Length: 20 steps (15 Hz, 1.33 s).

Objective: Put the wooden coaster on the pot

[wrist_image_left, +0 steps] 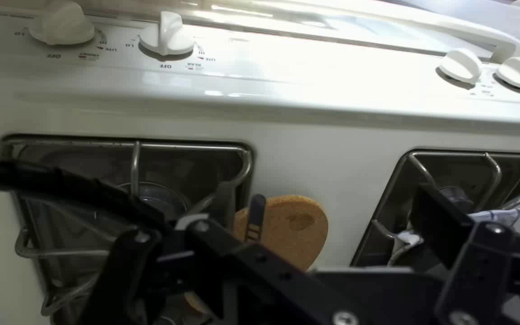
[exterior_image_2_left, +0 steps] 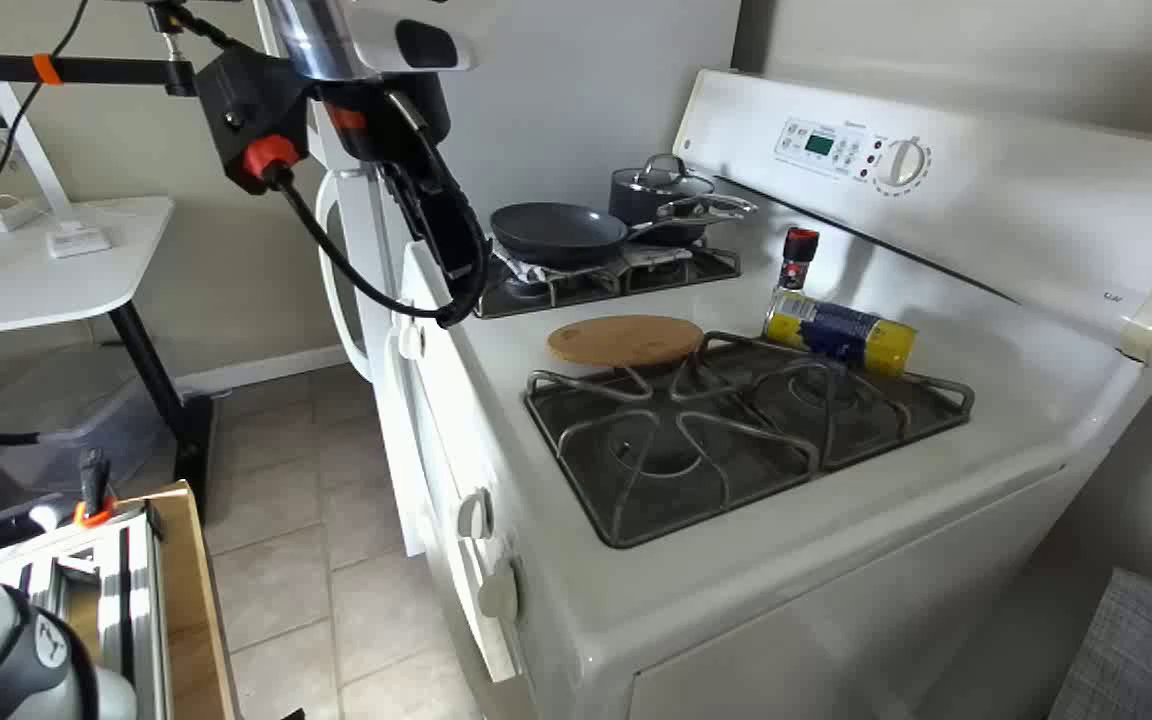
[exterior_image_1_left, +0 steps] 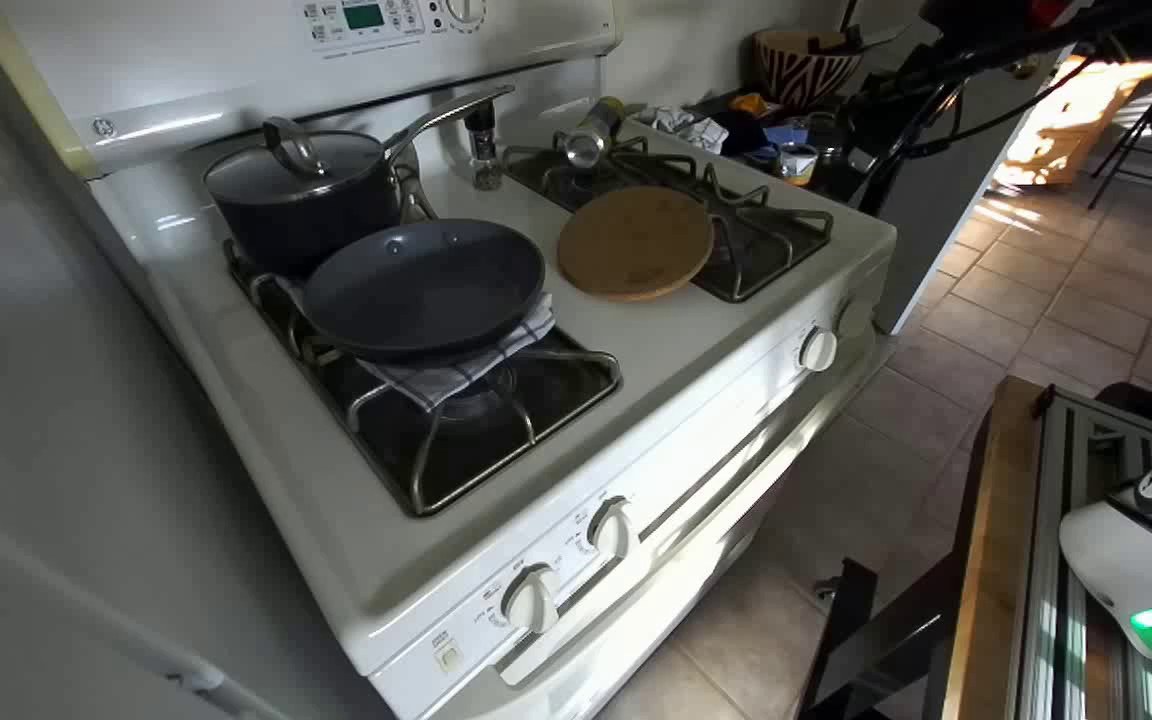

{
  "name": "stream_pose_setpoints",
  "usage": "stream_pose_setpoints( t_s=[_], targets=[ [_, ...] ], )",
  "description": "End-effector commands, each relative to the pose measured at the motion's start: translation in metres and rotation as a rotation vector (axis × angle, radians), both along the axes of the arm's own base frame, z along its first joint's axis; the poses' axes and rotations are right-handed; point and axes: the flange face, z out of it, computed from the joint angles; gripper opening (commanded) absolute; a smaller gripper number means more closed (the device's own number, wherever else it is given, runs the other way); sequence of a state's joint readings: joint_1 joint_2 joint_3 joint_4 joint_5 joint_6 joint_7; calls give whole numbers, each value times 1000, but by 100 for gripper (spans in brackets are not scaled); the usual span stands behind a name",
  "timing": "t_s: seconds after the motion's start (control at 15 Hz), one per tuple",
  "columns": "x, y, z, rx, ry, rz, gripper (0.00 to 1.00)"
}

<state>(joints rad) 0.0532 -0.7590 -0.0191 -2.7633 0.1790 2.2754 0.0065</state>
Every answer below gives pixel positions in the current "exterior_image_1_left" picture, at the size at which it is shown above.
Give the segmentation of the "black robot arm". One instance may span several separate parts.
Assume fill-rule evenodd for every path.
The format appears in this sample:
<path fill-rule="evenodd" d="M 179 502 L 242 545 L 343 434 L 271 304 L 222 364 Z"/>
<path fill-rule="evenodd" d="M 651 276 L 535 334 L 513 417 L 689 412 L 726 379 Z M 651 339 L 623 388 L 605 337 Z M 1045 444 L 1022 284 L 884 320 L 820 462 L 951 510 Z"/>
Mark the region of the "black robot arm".
<path fill-rule="evenodd" d="M 875 72 L 842 106 L 847 146 L 872 155 L 858 179 L 858 208 L 875 212 L 904 162 L 936 155 L 979 123 L 925 139 L 925 123 L 972 78 L 1019 66 L 1069 46 L 1152 49 L 1152 0 L 925 0 L 931 46 L 907 54 L 895 72 Z"/>

